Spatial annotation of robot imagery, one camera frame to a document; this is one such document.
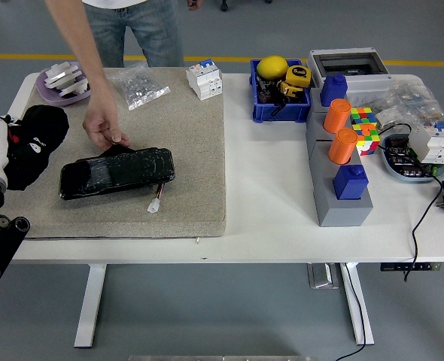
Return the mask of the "person's right hand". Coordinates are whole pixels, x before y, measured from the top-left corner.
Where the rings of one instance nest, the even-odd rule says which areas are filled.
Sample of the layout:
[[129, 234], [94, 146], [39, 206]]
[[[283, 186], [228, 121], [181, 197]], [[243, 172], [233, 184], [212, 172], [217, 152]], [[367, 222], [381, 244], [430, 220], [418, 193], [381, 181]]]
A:
[[95, 93], [90, 96], [83, 128], [91, 142], [100, 150], [107, 150], [114, 144], [129, 146], [129, 138], [121, 132], [117, 116], [113, 96]]

